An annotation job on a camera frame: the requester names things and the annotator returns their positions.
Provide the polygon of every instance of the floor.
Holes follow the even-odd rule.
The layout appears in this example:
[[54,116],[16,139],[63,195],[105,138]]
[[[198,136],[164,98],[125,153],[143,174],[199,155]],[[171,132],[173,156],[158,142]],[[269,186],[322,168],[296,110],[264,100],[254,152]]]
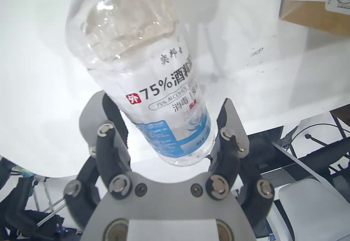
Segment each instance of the floor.
[[[300,132],[304,128],[311,126],[311,125],[314,125],[314,124],[319,124],[319,123],[334,124],[334,120],[332,119],[331,114],[329,112],[302,120],[300,122],[299,127],[298,127],[297,131],[295,132],[294,136],[296,134],[298,134],[298,132]],[[344,129],[347,129],[350,131],[350,127],[346,126],[341,121],[340,121],[340,123]],[[282,133],[282,136],[285,135],[287,132],[291,131],[296,125],[298,125],[298,124],[297,123],[286,124],[284,132]],[[305,139],[304,136],[307,133],[311,134],[313,137],[315,137],[315,138],[317,138],[325,143],[331,143],[331,142],[334,142],[334,141],[341,139],[340,132],[336,127],[325,126],[325,125],[311,127],[309,129],[305,130],[304,132],[302,132],[293,141],[293,147],[294,147],[294,150],[295,150],[296,155],[298,157],[305,156],[306,154],[322,147],[321,145],[319,145],[311,140]],[[338,168],[337,167],[338,164],[343,166],[343,167],[347,167],[348,166],[348,159],[346,159],[345,157],[342,157],[337,163],[333,164],[333,167]],[[140,171],[140,170],[138,170],[137,163],[135,163],[133,165],[133,170]],[[171,171],[173,175],[169,174],[168,172],[165,173],[165,172],[157,171],[157,172],[153,172],[151,174],[151,176],[147,176],[147,177],[151,178],[153,180],[161,181],[161,182],[169,182],[168,180],[171,180],[171,182],[177,182],[177,181],[181,181],[182,178],[178,177],[179,173],[176,173],[176,172],[180,172],[180,175],[186,174],[189,176],[190,175],[195,176],[198,173],[200,173],[201,171],[203,171],[203,167],[199,167],[199,166],[197,166],[197,167],[193,166],[193,167],[187,167],[187,168],[174,168],[174,170]],[[5,196],[7,196],[7,194],[16,185],[17,178],[18,177],[16,177],[16,176],[12,176],[10,178],[10,180],[7,182],[5,187],[0,191],[0,200],[2,200]],[[75,178],[74,176],[71,176],[71,177],[58,178],[58,179],[49,178],[47,180],[47,187],[49,189],[49,193],[50,193],[52,202],[56,202],[57,200],[59,200],[62,197],[62,192],[63,192],[65,185],[70,180],[72,180],[74,178]],[[98,180],[97,187],[99,188],[101,197],[104,196],[104,194],[106,193],[106,188],[103,185],[103,183],[101,182],[101,180]],[[232,188],[232,191],[235,193],[235,189],[240,188],[240,187],[241,187],[241,181],[237,180]],[[38,200],[39,200],[40,210],[42,211],[48,207],[48,202],[47,202],[47,199],[45,196],[45,191],[44,191],[44,187],[43,187],[42,183],[39,183],[39,185],[36,186],[36,193],[37,193]],[[28,201],[27,209],[33,209],[33,210],[36,209],[33,197],[30,197],[30,199]],[[71,219],[66,208],[64,208],[62,211],[60,211],[59,215],[61,215],[65,218],[64,225],[66,227],[76,227],[74,221]]]

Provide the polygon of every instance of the black cable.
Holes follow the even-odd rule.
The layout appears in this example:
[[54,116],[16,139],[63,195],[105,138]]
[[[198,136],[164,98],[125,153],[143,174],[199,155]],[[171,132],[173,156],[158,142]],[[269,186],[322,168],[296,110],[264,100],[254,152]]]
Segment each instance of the black cable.
[[296,136],[291,140],[290,143],[292,143],[292,142],[295,140],[295,138],[296,138],[297,136],[299,136],[302,132],[304,132],[304,131],[307,130],[308,128],[311,128],[311,127],[313,127],[313,126],[319,126],[319,125],[327,125],[327,126],[334,126],[334,127],[337,127],[336,125],[332,125],[332,124],[315,124],[315,125],[308,126],[308,127],[306,127],[305,129],[301,130],[299,133],[297,133]]

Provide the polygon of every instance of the clear liquid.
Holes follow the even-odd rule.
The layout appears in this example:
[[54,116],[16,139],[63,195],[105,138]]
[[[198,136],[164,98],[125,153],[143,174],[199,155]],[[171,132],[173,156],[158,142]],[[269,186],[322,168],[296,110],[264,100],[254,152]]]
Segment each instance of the clear liquid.
[[[144,65],[150,55],[144,48],[172,36],[177,24],[170,0],[84,0],[72,3],[66,37],[73,54],[119,105],[120,95],[113,94],[115,82],[110,81],[111,77]],[[209,154],[214,138],[211,129],[204,144],[189,155],[179,158],[158,155],[174,166],[193,165]]]

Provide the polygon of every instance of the bolt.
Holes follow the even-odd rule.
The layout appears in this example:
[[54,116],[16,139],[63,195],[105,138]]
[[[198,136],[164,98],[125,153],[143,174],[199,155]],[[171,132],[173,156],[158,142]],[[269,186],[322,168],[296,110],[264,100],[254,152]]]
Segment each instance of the bolt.
[[97,130],[97,135],[100,137],[105,137],[106,133],[113,128],[112,124],[104,124],[100,126]]
[[138,197],[143,197],[147,193],[147,186],[144,183],[140,183],[135,187],[135,194]]
[[227,128],[227,127],[223,127],[221,130],[220,130],[220,134],[221,134],[221,136],[225,139],[225,140],[227,140],[227,141],[229,141],[232,137],[233,137],[233,133],[232,133],[232,131],[229,129],[229,128]]
[[80,181],[72,180],[66,185],[64,189],[64,194],[76,197],[80,191],[80,186],[81,186]]
[[193,184],[191,186],[191,193],[194,197],[200,197],[203,194],[203,188],[200,184]]
[[68,185],[66,187],[65,193],[68,195],[73,195],[77,191],[77,189],[78,189],[78,185],[74,185],[74,184]]
[[102,126],[101,129],[100,129],[100,132],[101,132],[101,133],[106,133],[106,132],[108,132],[108,131],[109,131],[109,126],[108,126],[108,125],[104,125],[104,126]]
[[113,191],[120,193],[125,188],[125,181],[123,179],[117,179],[113,183]]
[[206,190],[209,196],[214,197],[216,200],[225,199],[230,192],[229,184],[220,175],[210,176],[206,182]]
[[218,192],[219,194],[222,194],[223,192],[225,192],[225,184],[222,180],[220,179],[216,179],[213,182],[213,189],[215,192]]
[[267,180],[259,180],[257,183],[258,192],[266,199],[273,198],[271,183]]

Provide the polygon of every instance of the screw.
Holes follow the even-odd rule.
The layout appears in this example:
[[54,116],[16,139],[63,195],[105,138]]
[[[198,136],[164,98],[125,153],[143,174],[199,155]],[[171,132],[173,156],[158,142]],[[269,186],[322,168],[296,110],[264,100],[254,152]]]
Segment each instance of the screw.
[[140,183],[135,187],[135,194],[138,197],[143,197],[147,193],[147,186],[144,183]]
[[227,140],[227,141],[229,141],[232,137],[233,137],[233,133],[232,133],[232,131],[229,129],[229,128],[227,128],[227,127],[223,127],[221,130],[220,130],[220,134],[221,134],[221,136],[225,139],[225,140]]
[[225,192],[225,184],[223,181],[216,179],[213,182],[213,189],[215,192],[218,192],[219,194],[222,194],[223,192]]
[[113,191],[120,193],[125,188],[125,181],[123,179],[117,179],[113,182]]
[[191,186],[191,193],[194,197],[200,197],[203,194],[203,188],[200,184],[193,184]]
[[219,200],[226,198],[230,192],[227,181],[220,175],[212,175],[210,180],[212,181],[211,187],[213,189],[211,195]]
[[108,191],[112,193],[112,195],[118,193],[118,197],[115,196],[116,198],[126,198],[131,192],[131,187],[132,183],[130,179],[126,175],[120,174],[111,180]]
[[80,188],[81,188],[80,181],[72,180],[66,185],[63,192],[65,195],[67,194],[67,195],[76,197],[78,195],[78,193],[80,192]]
[[111,130],[113,128],[113,125],[112,124],[104,124],[102,126],[100,126],[97,130],[97,134],[100,136],[100,137],[105,137],[106,136],[106,133]]
[[271,183],[269,181],[261,179],[256,185],[261,196],[266,199],[273,198]]

